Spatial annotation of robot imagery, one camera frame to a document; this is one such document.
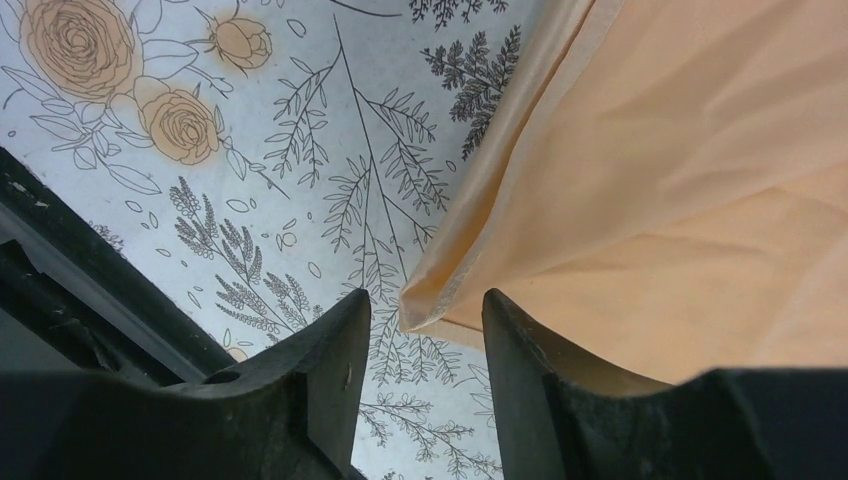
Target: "floral tablecloth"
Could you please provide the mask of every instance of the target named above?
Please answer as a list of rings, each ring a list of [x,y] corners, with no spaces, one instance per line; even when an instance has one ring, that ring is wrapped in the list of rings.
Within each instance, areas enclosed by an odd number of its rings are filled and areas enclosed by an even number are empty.
[[[0,0],[0,143],[236,359],[367,288],[354,465],[500,478],[485,358],[397,295],[540,8]]]

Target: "peach fabric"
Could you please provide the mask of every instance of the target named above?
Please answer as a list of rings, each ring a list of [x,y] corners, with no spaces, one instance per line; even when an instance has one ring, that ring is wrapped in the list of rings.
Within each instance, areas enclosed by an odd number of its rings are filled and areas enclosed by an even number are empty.
[[[482,348],[500,288],[679,383],[848,364],[848,4],[552,2],[401,295]]]

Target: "folded cloth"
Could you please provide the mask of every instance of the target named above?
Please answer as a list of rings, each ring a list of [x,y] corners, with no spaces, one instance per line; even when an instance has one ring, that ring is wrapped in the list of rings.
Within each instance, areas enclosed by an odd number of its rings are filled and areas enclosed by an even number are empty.
[[[624,368],[848,364],[848,8],[552,2],[400,298],[482,348],[497,287]]]

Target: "screw hole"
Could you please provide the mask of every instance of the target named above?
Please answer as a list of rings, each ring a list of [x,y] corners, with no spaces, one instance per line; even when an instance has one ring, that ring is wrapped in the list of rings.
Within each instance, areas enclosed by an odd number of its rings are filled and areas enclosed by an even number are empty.
[[[241,376],[240,373],[234,372],[232,370],[224,370],[222,372],[213,373],[211,377],[207,378],[203,383],[205,385],[214,385],[219,383],[230,383],[238,380]]]

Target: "white surface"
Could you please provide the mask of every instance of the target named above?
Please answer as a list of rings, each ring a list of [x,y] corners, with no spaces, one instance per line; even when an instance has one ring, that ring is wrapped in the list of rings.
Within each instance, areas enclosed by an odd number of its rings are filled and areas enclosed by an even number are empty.
[[[108,11],[101,8],[105,1],[72,3],[82,8],[85,22],[86,15]],[[236,357],[272,345],[269,333],[284,338],[289,327],[296,330],[304,320],[312,320],[314,307],[326,309],[350,288],[364,284],[376,301],[374,339],[353,463],[372,479],[500,478],[496,434],[486,414],[491,399],[485,358],[446,342],[397,332],[396,299],[405,275],[421,254],[418,240],[432,234],[468,167],[463,144],[472,123],[475,118],[484,120],[485,107],[483,113],[470,112],[469,119],[459,112],[454,121],[450,112],[458,102],[457,94],[480,87],[480,101],[489,106],[496,103],[499,85],[494,84],[504,77],[492,73],[496,67],[491,62],[498,63],[505,38],[515,26],[521,26],[520,37],[514,36],[513,41],[526,38],[540,0],[513,1],[503,11],[492,0],[349,0],[356,9],[400,15],[387,17],[357,12],[331,0],[248,0],[239,4],[236,18],[264,26],[270,36],[263,37],[261,27],[253,25],[252,34],[258,35],[254,43],[241,45],[256,50],[261,40],[269,38],[271,51],[264,64],[243,72],[228,60],[232,51],[219,54],[214,43],[202,41],[186,44],[209,39],[209,26],[197,9],[224,23],[233,17],[236,2],[119,0],[116,4],[123,18],[135,20],[136,32],[147,32],[138,34],[140,41],[131,46],[136,54],[142,50],[145,78],[141,85],[165,90],[144,87],[140,92],[136,81],[135,93],[119,87],[117,93],[126,95],[85,101],[52,83],[34,57],[53,54],[61,60],[63,52],[82,55],[68,50],[78,47],[109,58],[120,52],[97,42],[117,37],[97,37],[101,23],[76,32],[65,30],[70,32],[64,37],[70,43],[46,44],[43,49],[48,52],[33,53],[26,39],[19,45],[20,31],[28,31],[20,28],[20,22],[34,22],[38,5],[52,3],[0,1],[0,18],[9,33],[0,32],[0,64],[5,72],[0,73],[0,99],[6,101],[0,112],[0,143],[80,216],[99,226],[136,268]],[[465,22],[461,13],[476,3],[480,12],[471,10]],[[422,5],[428,10],[413,22],[413,7]],[[456,16],[442,22],[438,12],[450,10]],[[50,35],[37,28],[30,31]],[[490,50],[486,61],[478,65],[475,75],[466,72],[454,88],[444,88],[444,76],[431,72],[424,49],[435,52],[440,45],[450,47],[459,41],[465,55],[478,32],[485,32]],[[241,40],[248,41],[248,36]],[[261,55],[250,50],[240,62],[251,66],[261,62]],[[302,87],[300,102],[293,101],[290,111],[277,116],[286,106],[280,99],[291,97],[313,76],[309,72],[321,73]],[[135,69],[129,75],[142,72]],[[321,89],[316,90],[319,81]],[[208,114],[220,130],[217,135],[212,132],[218,139],[208,140],[218,144],[217,151],[189,166],[168,158],[158,143],[133,146],[157,140],[150,139],[146,130],[145,123],[152,120],[137,121],[134,105],[144,101],[139,97],[167,89],[189,93],[198,82],[197,101],[207,110],[198,115]],[[361,95],[355,95],[354,89]],[[110,98],[112,109],[108,108]],[[377,105],[394,106],[404,99],[407,102],[394,114]],[[474,102],[466,99],[465,103]],[[400,112],[406,107],[413,114],[410,123]],[[216,109],[220,111],[217,121]],[[394,115],[398,123],[386,115]],[[202,124],[172,120],[177,127]],[[285,157],[288,163],[281,178],[275,166],[283,163],[282,154],[268,154],[288,145],[295,123],[304,136],[295,133],[297,146]],[[432,137],[416,129],[416,123],[431,130]],[[308,136],[310,127],[316,146]],[[193,132],[178,128],[171,134],[196,138]],[[396,148],[399,139],[400,149]],[[417,157],[404,156],[395,163],[400,152]],[[313,158],[322,164],[314,165]],[[365,172],[367,182],[360,180]],[[181,178],[199,202],[199,210],[187,211],[188,215],[176,208],[185,190],[171,190],[181,188]],[[188,224],[192,219],[204,223],[203,195],[214,213],[214,224],[229,220],[239,232],[242,227],[249,232],[261,251],[261,265],[225,234],[211,239],[212,255],[208,249],[196,248],[200,253],[206,250],[211,258],[195,254],[180,240],[175,227],[179,217]],[[339,221],[344,222],[341,240],[337,240],[339,230],[333,229]],[[227,257],[225,243],[234,250],[232,258]],[[247,269],[242,270],[245,258]],[[255,275],[249,282],[251,274]],[[281,279],[288,296],[281,299],[275,294],[266,283],[272,280],[269,274]],[[222,298],[226,290],[216,277],[230,285],[237,283],[233,288],[244,291],[241,296],[247,304],[252,297],[256,308],[242,306],[233,297]],[[302,288],[302,296],[297,295],[295,283]],[[267,327],[240,322],[219,305],[260,318]]]

